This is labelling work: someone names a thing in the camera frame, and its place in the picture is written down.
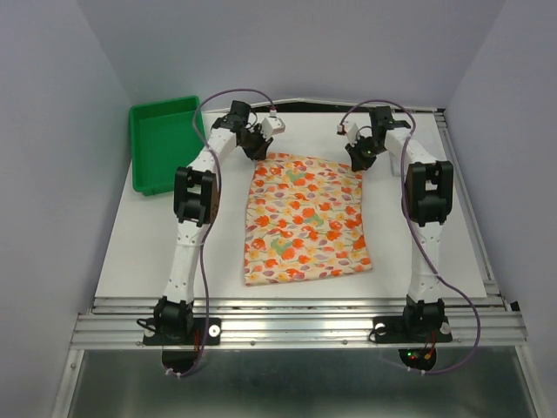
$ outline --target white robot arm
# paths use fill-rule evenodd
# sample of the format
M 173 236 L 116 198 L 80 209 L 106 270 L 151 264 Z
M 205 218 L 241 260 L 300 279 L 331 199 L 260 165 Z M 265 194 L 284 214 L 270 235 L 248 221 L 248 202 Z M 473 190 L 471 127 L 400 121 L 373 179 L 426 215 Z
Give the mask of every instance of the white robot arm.
M 285 124 L 272 111 L 261 124 L 248 125 L 252 108 L 233 101 L 231 110 L 211 128 L 208 145 L 221 165 L 237 146 L 252 160 L 265 159 L 273 136 L 285 131 Z M 193 323 L 193 281 L 200 247 L 217 217 L 219 193 L 217 163 L 205 147 L 187 167 L 179 167 L 174 182 L 174 212 L 178 217 L 178 237 L 170 278 L 163 297 L 155 306 L 149 329 L 178 344 L 187 338 Z
M 377 155 L 384 151 L 389 151 L 400 161 L 408 138 L 410 126 L 404 121 L 393 119 L 388 106 L 371 110 L 370 117 L 371 137 L 359 135 L 359 128 L 353 122 L 344 122 L 338 126 L 338 134 L 347 137 L 346 150 L 354 171 L 368 169 Z M 408 143 L 404 161 L 405 172 L 402 175 L 406 175 L 406 203 L 411 226 L 427 256 L 437 266 L 442 226 L 452 209 L 453 165 L 448 161 L 438 161 L 413 139 Z M 401 320 L 398 331 L 415 340 L 439 331 L 446 322 L 439 280 L 413 240 L 411 280 Z

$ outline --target green plastic bin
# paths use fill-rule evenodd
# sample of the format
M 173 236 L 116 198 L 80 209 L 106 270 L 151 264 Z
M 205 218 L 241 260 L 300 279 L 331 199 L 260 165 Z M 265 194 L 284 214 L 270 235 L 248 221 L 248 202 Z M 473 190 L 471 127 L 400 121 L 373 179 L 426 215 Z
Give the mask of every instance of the green plastic bin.
M 191 121 L 197 96 L 140 104 L 130 109 L 133 188 L 145 196 L 174 189 L 174 173 L 203 148 Z M 197 126 L 205 135 L 201 112 Z

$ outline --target fabric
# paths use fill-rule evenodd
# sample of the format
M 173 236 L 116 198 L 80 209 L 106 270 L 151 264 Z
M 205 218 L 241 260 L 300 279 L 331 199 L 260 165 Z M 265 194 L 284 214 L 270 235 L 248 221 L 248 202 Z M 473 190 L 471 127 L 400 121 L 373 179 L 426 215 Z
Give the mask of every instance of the fabric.
M 349 165 L 270 153 L 247 205 L 245 284 L 324 279 L 369 270 L 362 176 Z

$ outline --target wall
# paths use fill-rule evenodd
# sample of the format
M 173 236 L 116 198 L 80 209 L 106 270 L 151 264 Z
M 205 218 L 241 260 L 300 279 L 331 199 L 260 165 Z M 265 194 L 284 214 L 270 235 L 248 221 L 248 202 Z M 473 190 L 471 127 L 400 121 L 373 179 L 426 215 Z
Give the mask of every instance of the wall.
M 0 416 L 50 416 L 129 161 L 130 102 L 74 0 L 0 3 Z
M 134 104 L 244 86 L 446 106 L 504 0 L 78 2 Z
M 518 299 L 557 412 L 557 3 L 508 0 L 448 125 L 498 282 Z

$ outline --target purple cable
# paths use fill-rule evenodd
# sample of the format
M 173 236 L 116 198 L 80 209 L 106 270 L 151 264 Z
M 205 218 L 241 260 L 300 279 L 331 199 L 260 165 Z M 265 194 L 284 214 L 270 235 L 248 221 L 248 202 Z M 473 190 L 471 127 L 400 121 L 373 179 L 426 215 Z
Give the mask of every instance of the purple cable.
M 211 148 L 211 146 L 209 145 L 209 142 L 207 142 L 207 140 L 205 139 L 205 137 L 203 136 L 203 134 L 201 133 L 201 131 L 197 127 L 196 120 L 198 118 L 199 111 L 208 102 L 210 102 L 214 98 L 217 98 L 218 96 L 223 96 L 225 94 L 235 93 L 235 92 L 238 92 L 238 91 L 250 91 L 250 92 L 253 92 L 253 93 L 258 93 L 261 96 L 265 97 L 267 100 L 269 100 L 269 103 L 271 104 L 272 109 L 275 108 L 275 104 L 273 103 L 271 98 L 269 96 L 267 96 L 265 93 L 263 93 L 262 91 L 259 91 L 259 90 L 256 90 L 256 89 L 247 89 L 247 88 L 246 89 L 230 89 L 230 90 L 220 91 L 219 93 L 215 93 L 212 96 L 209 96 L 208 98 L 206 98 L 203 102 L 201 102 L 201 104 L 199 104 L 198 108 L 193 113 L 193 119 L 191 120 L 191 126 L 193 126 L 193 130 L 198 135 L 199 139 L 201 139 L 201 142 L 203 142 L 203 145 L 205 146 L 205 148 L 207 148 L 207 151 L 209 151 L 211 153 L 213 159 L 215 160 L 215 166 L 217 167 L 217 189 L 218 189 L 218 199 L 219 200 L 220 200 L 220 193 L 222 191 L 222 181 L 223 180 L 222 180 L 222 172 L 220 170 L 220 163 L 218 162 L 218 155 L 215 152 L 215 150 L 213 150 Z M 195 372 L 195 370 L 198 368 L 198 364 L 201 361 L 201 357 L 203 356 L 203 352 L 205 351 L 205 344 L 207 343 L 207 336 L 209 335 L 209 316 L 210 316 L 210 313 L 209 313 L 209 285 L 207 284 L 207 274 L 205 272 L 205 259 L 204 259 L 204 255 L 203 255 L 204 254 L 203 250 L 205 249 L 205 241 L 207 240 L 207 237 L 209 236 L 209 233 L 211 232 L 211 229 L 212 229 L 213 225 L 215 225 L 214 222 L 209 225 L 209 228 L 207 228 L 207 232 L 205 233 L 205 236 L 203 237 L 203 239 L 201 241 L 201 249 L 199 250 L 199 265 L 201 267 L 201 277 L 203 278 L 203 286 L 205 288 L 205 329 L 204 329 L 204 332 L 203 332 L 203 339 L 201 340 L 201 346 L 199 347 L 198 358 L 195 360 L 195 362 L 193 363 L 193 365 L 191 366 L 191 368 L 189 370 L 186 370 L 183 373 L 177 374 L 174 371 L 171 371 L 170 369 L 166 369 L 167 374 L 173 374 L 173 375 L 177 376 L 178 378 L 187 377 L 189 375 L 192 375 L 193 372 Z
M 399 109 L 401 109 L 412 121 L 412 129 L 410 130 L 410 133 L 408 134 L 408 137 L 404 141 L 404 145 L 402 146 L 402 155 L 400 156 L 400 188 L 401 188 L 401 191 L 402 191 L 402 213 L 404 214 L 404 217 L 406 219 L 406 223 L 408 224 L 408 229 L 410 229 L 410 234 L 412 235 L 412 238 L 413 238 L 414 242 L 416 243 L 416 246 L 418 247 L 419 251 L 421 252 L 421 255 L 424 257 L 424 260 L 426 261 L 429 268 L 432 270 L 435 277 L 443 284 L 443 286 L 448 287 L 449 289 L 453 290 L 454 292 L 456 292 L 460 296 L 462 296 L 464 298 L 464 300 L 466 301 L 466 303 L 468 305 L 470 305 L 470 308 L 472 308 L 473 314 L 476 317 L 476 327 L 477 327 L 476 328 L 477 329 L 476 340 L 474 341 L 472 349 L 470 350 L 468 355 L 462 361 L 458 362 L 457 364 L 455 364 L 451 367 L 442 368 L 441 370 L 433 370 L 433 371 L 429 371 L 429 372 L 424 372 L 423 370 L 418 370 L 418 369 L 414 369 L 414 368 L 410 369 L 410 370 L 415 370 L 416 372 L 420 372 L 420 373 L 424 373 L 424 374 L 449 373 L 449 372 L 452 372 L 453 370 L 456 370 L 459 367 L 464 366 L 468 361 L 470 361 L 470 359 L 473 357 L 476 350 L 478 349 L 478 345 L 480 344 L 480 336 L 481 336 L 480 314 L 478 313 L 478 309 L 473 304 L 472 300 L 468 296 L 466 296 L 464 294 L 464 292 L 462 292 L 457 287 L 448 284 L 445 281 L 445 279 L 443 279 L 440 276 L 439 271 L 437 270 L 437 268 L 435 267 L 435 265 L 433 264 L 433 262 L 431 261 L 431 259 L 427 255 L 426 250 L 424 249 L 424 247 L 419 242 L 418 235 L 414 231 L 414 228 L 413 228 L 413 225 L 412 225 L 412 220 L 410 219 L 410 215 L 408 214 L 408 206 L 407 206 L 408 203 L 406 201 L 407 196 L 406 196 L 406 188 L 405 188 L 405 183 L 404 183 L 404 180 L 405 180 L 404 179 L 404 172 L 405 172 L 405 164 L 404 163 L 405 163 L 405 157 L 406 157 L 406 149 L 408 148 L 408 144 L 410 143 L 410 139 L 412 139 L 412 136 L 413 136 L 414 132 L 416 131 L 416 120 L 412 116 L 412 113 L 410 113 L 404 106 L 402 106 L 400 104 L 397 104 L 397 103 L 394 103 L 390 100 L 382 100 L 382 99 L 364 100 L 363 102 L 360 102 L 360 103 L 356 104 L 352 109 L 350 109 L 345 114 L 345 116 L 342 118 L 342 120 L 340 120 L 340 124 L 342 125 L 344 123 L 344 121 L 346 120 L 346 117 L 350 113 L 352 113 L 353 111 L 355 111 L 356 109 L 358 109 L 362 105 L 366 105 L 366 104 L 371 103 L 371 102 L 383 102 L 383 103 L 388 103 L 390 105 L 396 106 Z

